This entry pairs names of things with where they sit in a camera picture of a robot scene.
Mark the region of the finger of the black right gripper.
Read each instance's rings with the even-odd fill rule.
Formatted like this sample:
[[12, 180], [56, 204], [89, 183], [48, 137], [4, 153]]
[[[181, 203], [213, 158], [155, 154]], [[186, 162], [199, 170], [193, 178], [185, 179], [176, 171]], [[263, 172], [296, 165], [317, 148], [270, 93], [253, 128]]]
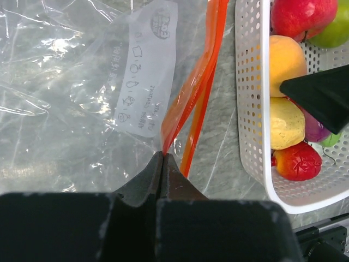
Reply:
[[285, 80], [280, 92], [334, 134], [348, 125], [348, 65]]

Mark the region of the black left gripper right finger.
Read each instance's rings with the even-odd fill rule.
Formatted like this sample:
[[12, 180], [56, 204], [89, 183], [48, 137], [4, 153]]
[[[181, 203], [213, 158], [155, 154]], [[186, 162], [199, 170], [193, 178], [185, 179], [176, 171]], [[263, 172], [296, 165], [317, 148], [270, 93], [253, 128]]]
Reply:
[[173, 155], [164, 156], [160, 197], [172, 200], [208, 200], [179, 170]]

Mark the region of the orange peach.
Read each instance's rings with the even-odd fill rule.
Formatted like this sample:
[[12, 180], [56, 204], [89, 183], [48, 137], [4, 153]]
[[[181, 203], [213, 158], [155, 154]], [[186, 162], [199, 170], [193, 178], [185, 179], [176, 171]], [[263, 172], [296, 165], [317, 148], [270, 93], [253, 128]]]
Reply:
[[282, 35], [269, 37], [269, 94], [284, 97], [280, 91], [283, 81], [307, 74], [307, 64], [300, 45]]

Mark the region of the dark red wrinkled fruit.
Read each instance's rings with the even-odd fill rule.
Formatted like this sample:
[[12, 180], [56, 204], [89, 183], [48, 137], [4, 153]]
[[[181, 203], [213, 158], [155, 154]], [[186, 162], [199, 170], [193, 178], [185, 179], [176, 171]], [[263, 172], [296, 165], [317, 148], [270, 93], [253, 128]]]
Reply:
[[302, 141], [286, 149], [275, 150], [271, 162], [284, 179], [302, 182], [320, 173], [322, 158], [313, 147]]

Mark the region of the clear zip top bag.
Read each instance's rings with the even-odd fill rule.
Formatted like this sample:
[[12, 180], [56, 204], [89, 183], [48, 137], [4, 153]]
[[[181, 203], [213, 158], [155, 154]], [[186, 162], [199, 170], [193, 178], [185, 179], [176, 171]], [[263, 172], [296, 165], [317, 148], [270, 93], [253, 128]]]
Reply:
[[1, 193], [111, 192], [172, 143], [226, 1], [1, 1]]

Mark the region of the purple onion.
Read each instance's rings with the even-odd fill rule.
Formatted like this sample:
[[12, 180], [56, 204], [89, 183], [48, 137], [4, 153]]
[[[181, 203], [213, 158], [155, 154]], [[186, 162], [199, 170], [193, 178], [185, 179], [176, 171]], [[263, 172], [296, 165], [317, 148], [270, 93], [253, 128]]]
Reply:
[[321, 142], [330, 136], [331, 132], [323, 124], [303, 108], [300, 110], [305, 117], [305, 139], [308, 142]]

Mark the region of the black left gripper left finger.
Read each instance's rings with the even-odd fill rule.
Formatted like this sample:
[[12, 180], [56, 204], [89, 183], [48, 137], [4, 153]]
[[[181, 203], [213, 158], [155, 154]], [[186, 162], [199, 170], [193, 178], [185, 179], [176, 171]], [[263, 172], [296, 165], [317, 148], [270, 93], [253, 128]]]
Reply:
[[162, 167], [163, 153], [156, 152], [141, 172], [113, 193], [128, 206], [142, 206], [151, 194], [157, 194]]

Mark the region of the green bitter gourd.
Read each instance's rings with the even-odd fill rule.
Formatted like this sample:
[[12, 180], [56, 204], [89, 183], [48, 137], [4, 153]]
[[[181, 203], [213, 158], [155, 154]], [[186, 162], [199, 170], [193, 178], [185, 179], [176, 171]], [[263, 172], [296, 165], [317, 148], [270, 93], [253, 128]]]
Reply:
[[328, 137], [326, 137], [324, 140], [318, 143], [322, 147], [323, 154], [334, 162], [333, 165], [336, 165], [336, 160], [330, 155], [328, 155], [327, 153], [325, 153], [325, 148], [333, 147], [340, 140], [341, 135], [342, 133], [339, 133], [339, 134], [331, 133]]

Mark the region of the green pear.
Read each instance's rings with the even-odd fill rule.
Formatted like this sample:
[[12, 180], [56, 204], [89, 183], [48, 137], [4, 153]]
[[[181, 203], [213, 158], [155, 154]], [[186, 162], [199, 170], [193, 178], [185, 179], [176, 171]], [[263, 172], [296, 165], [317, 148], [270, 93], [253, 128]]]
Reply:
[[348, 41], [348, 0], [338, 1], [335, 19], [318, 35], [309, 40], [323, 49], [338, 47]]

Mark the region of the yellow pear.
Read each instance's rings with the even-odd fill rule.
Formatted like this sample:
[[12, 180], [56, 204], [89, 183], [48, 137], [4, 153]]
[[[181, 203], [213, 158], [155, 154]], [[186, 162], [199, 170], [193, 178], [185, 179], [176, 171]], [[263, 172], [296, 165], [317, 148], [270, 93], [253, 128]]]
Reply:
[[283, 150], [305, 138], [305, 116], [287, 98], [270, 98], [270, 147]]

